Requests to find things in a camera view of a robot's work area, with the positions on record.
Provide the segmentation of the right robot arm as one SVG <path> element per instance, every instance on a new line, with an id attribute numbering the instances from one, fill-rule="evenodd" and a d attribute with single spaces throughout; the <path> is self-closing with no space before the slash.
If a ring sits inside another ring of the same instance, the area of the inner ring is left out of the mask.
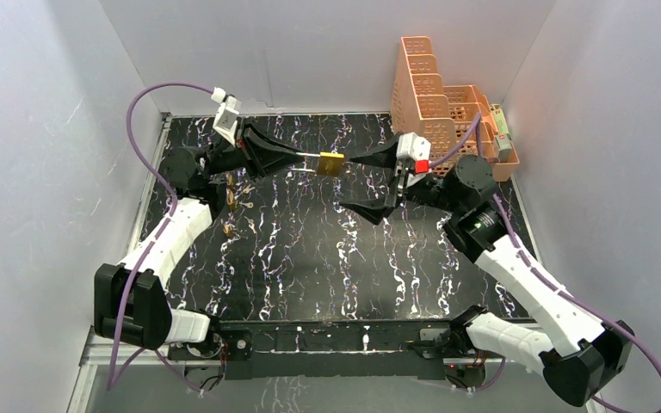
<path id="1" fill-rule="evenodd" d="M 449 213 L 443 230 L 454 248 L 494 277 L 538 324 L 524 328 L 474 305 L 454 318 L 447 331 L 424 342 L 447 357 L 478 350 L 517 361 L 540 374 L 564 402 L 581 406 L 620 373 L 632 348 L 631 330 L 604 323 L 565 297 L 565 289 L 509 233 L 494 202 L 497 183 L 481 156 L 460 157 L 443 176 L 435 175 L 430 144 L 415 133 L 353 157 L 354 163 L 392 171 L 388 193 L 343 206 L 377 225 L 403 201 Z"/>

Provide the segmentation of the medium brass padlock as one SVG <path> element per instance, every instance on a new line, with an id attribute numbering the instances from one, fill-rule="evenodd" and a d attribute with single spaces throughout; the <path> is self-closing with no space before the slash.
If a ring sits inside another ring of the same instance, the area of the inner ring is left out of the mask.
<path id="1" fill-rule="evenodd" d="M 238 208 L 236 200 L 236 179 L 233 174 L 227 174 L 226 176 L 226 204 L 232 213 Z"/>

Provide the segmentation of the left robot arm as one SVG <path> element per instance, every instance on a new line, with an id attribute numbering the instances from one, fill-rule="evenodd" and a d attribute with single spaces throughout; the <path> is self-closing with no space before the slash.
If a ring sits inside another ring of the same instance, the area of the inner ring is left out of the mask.
<path id="1" fill-rule="evenodd" d="M 223 344 L 217 320 L 200 311 L 178 310 L 166 299 L 170 277 L 196 239 L 226 204 L 225 173 L 243 170 L 264 178 L 303 162 L 301 151 L 260 132 L 241 127 L 233 144 L 225 139 L 204 146 L 167 150 L 158 171 L 170 185 L 171 205 L 151 233 L 117 264 L 97 269 L 94 288 L 96 334 L 146 349 L 188 343 L 202 358 Z"/>

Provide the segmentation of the large long-shackle brass padlock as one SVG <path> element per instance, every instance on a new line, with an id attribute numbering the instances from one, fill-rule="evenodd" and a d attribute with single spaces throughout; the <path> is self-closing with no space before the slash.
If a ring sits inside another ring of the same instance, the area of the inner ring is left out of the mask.
<path id="1" fill-rule="evenodd" d="M 346 157 L 342 153 L 321 151 L 320 153 L 299 152 L 304 158 L 316 158 L 318 163 L 310 172 L 321 176 L 339 177 L 344 172 Z"/>

